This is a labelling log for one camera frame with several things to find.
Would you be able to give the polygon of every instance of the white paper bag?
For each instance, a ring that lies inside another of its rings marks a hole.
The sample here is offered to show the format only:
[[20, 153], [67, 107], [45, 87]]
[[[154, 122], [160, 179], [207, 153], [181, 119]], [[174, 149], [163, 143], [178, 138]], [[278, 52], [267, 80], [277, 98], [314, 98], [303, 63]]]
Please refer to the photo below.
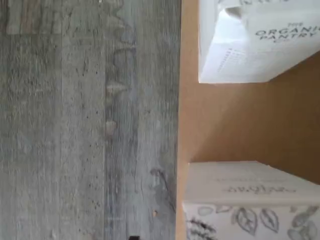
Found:
[[319, 0], [199, 0], [199, 82], [266, 82], [320, 50]]
[[320, 186], [258, 162], [190, 163], [188, 240], [319, 240]]

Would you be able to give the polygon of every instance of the brown cardboard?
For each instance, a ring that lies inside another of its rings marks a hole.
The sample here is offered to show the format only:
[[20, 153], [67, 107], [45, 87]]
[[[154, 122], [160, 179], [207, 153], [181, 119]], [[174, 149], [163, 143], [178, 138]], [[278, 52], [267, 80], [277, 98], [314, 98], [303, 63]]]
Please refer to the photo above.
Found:
[[320, 54], [267, 83], [200, 84], [198, 0], [181, 25], [177, 240], [188, 162], [257, 160], [320, 184]]

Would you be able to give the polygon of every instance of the gray wood grain surface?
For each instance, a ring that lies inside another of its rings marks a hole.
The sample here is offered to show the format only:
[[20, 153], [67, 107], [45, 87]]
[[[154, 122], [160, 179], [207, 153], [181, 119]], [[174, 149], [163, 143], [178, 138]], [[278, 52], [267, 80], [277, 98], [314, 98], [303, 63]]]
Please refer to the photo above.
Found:
[[175, 238], [180, 0], [0, 0], [0, 240]]

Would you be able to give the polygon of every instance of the white packaging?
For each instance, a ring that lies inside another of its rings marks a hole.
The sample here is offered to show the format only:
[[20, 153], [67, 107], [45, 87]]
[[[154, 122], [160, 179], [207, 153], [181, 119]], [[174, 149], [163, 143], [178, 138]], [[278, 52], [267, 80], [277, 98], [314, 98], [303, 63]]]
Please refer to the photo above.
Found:
[[320, 240], [320, 186], [258, 162], [190, 163], [188, 240]]
[[319, 0], [199, 0], [199, 82], [266, 82], [320, 50]]

